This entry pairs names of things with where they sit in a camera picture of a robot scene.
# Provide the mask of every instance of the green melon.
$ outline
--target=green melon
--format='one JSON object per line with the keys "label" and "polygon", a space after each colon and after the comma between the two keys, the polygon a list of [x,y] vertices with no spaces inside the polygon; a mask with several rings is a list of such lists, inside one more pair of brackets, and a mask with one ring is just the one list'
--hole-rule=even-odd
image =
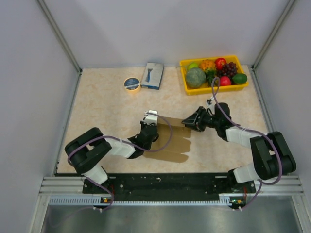
{"label": "green melon", "polygon": [[186,73],[186,83],[191,88],[199,88],[206,82],[206,76],[202,69],[195,67]]}

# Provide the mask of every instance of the metal frame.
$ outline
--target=metal frame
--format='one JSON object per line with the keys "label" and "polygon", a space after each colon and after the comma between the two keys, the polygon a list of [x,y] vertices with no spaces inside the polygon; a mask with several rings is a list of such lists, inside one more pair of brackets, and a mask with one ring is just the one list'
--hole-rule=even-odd
{"label": "metal frame", "polygon": [[266,51],[269,49],[271,43],[273,42],[275,36],[277,35],[279,29],[282,27],[282,25],[284,24],[287,16],[291,13],[291,11],[293,10],[295,3],[297,2],[297,0],[289,0],[287,5],[285,6],[285,9],[283,10],[281,16],[279,17],[278,21],[276,22],[275,26],[273,27],[270,35],[268,36],[268,39],[266,40],[266,42],[264,43],[263,47],[261,48],[257,58],[255,59],[254,64],[252,65],[252,67],[254,69],[256,69],[260,62],[262,61],[264,55],[266,54]]}
{"label": "metal frame", "polygon": [[[84,177],[44,177],[35,213],[32,220],[32,226],[29,233],[39,233],[42,230],[44,218],[50,201],[53,198],[87,198],[87,197],[102,197],[109,198],[109,194],[83,194]],[[255,182],[255,187],[258,188],[259,182]],[[117,205],[227,205],[226,197],[240,196],[241,194],[223,193],[220,194],[220,204],[212,202],[191,201],[191,202],[127,202],[119,201]],[[307,201],[301,186],[298,176],[283,176],[279,183],[273,186],[264,185],[259,193],[259,196],[290,196],[293,199],[293,204],[297,213],[297,217],[304,232],[311,232],[310,214],[307,209]]]}
{"label": "metal frame", "polygon": [[[65,122],[65,125],[63,127],[64,133],[62,136],[62,139],[59,143],[59,151],[58,151],[58,158],[61,154],[61,148],[62,144],[64,143],[65,135],[67,132],[67,127],[69,124],[69,119],[70,115],[72,112],[72,107],[74,104],[75,96],[77,93],[80,77],[81,77],[81,68],[76,61],[70,47],[68,46],[66,40],[64,39],[59,27],[57,26],[53,16],[51,15],[46,3],[44,0],[36,0],[38,3],[40,9],[42,10],[44,16],[48,20],[55,36],[57,37],[60,45],[62,46],[64,52],[70,59],[71,63],[75,67],[79,78],[77,79],[76,87],[71,94],[71,103],[68,108],[67,112],[67,119]],[[282,15],[280,16],[278,22],[274,26],[271,34],[269,35],[268,39],[266,40],[266,43],[262,47],[258,57],[255,60],[255,63],[252,66],[249,66],[249,69],[251,71],[251,76],[254,82],[255,90],[259,99],[259,103],[263,112],[263,116],[265,119],[265,123],[268,127],[269,131],[274,130],[274,124],[272,122],[272,119],[269,115],[269,110],[267,108],[266,100],[264,99],[264,96],[262,95],[260,84],[258,82],[257,76],[256,76],[256,68],[262,61],[265,53],[269,49],[272,41],[274,40],[275,36],[277,35],[280,27],[283,25],[285,19],[287,16],[290,14],[292,11],[294,4],[296,3],[296,0],[289,0]],[[55,196],[69,196],[69,197],[86,197],[86,196],[93,196],[93,197],[103,197],[103,198],[108,198],[110,197],[109,194],[83,194],[83,182],[84,178],[82,177],[45,177],[43,179],[40,191],[39,191],[39,196],[37,199],[37,203],[35,206],[35,212],[33,215],[32,223],[31,223],[31,228],[30,228],[30,233],[39,233],[42,231],[43,223],[44,223],[44,218],[46,215],[46,211],[48,208],[48,205],[50,203],[51,197]],[[255,182],[256,188],[259,186],[259,182]],[[238,196],[240,194],[233,194],[233,193],[224,193],[220,194],[221,198],[225,197],[234,197]],[[277,185],[274,186],[263,186],[261,192],[259,193],[259,196],[291,196],[293,199],[293,204],[297,213],[297,218],[301,224],[301,227],[304,232],[311,232],[311,218],[310,218],[310,213],[308,209],[308,203],[306,201],[306,197],[304,195],[303,188],[301,186],[301,182],[298,176],[283,176],[280,180],[280,182]],[[135,204],[135,203],[118,203],[119,205],[122,204]]]}
{"label": "metal frame", "polygon": [[77,70],[78,74],[80,75],[82,72],[81,67],[79,66],[76,58],[74,57],[67,41],[65,40],[62,32],[60,31],[58,25],[56,24],[48,6],[46,5],[44,0],[35,0],[40,9],[42,10],[43,15],[45,16],[45,18],[48,20],[49,25],[51,26],[59,44],[62,46],[65,54],[67,55],[67,57],[69,58],[70,62],[72,63],[72,65],[74,66],[74,68]]}

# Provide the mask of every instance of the green apple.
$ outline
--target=green apple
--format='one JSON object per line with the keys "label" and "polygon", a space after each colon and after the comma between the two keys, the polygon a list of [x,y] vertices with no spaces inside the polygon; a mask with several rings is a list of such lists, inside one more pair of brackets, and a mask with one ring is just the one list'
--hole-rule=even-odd
{"label": "green apple", "polygon": [[190,69],[196,68],[196,67],[199,67],[199,65],[197,63],[195,63],[195,62],[192,62],[191,64],[189,64],[187,66],[187,70],[190,70]]}

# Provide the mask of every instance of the masking tape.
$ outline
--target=masking tape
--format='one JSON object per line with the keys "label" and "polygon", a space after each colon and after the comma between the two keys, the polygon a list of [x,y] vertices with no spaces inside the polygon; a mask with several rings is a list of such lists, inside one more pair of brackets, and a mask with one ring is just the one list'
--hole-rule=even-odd
{"label": "masking tape", "polygon": [[128,93],[136,94],[140,91],[140,81],[137,78],[127,78],[124,81],[124,88]]}

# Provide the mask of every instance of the speckled table surface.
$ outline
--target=speckled table surface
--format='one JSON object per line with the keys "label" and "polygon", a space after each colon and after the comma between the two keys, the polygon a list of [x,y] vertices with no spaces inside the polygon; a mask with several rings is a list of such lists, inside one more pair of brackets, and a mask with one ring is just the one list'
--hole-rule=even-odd
{"label": "speckled table surface", "polygon": [[[226,102],[232,119],[245,128],[266,132],[257,95],[247,66],[243,66],[249,86],[242,91],[219,93],[217,99]],[[124,90],[128,77],[141,79],[144,67],[84,69],[73,106],[64,145],[92,127],[106,135],[120,138],[140,131],[139,121],[146,110],[157,110],[164,117],[184,119],[199,106],[205,107],[211,94],[187,96],[179,68],[165,67],[160,90],[141,89],[137,94]],[[100,161],[107,172],[226,172],[252,162],[251,151],[238,144],[220,139],[214,129],[191,133],[188,160],[174,163],[143,156],[127,160],[106,156]],[[67,163],[63,151],[59,173],[75,172]]]}

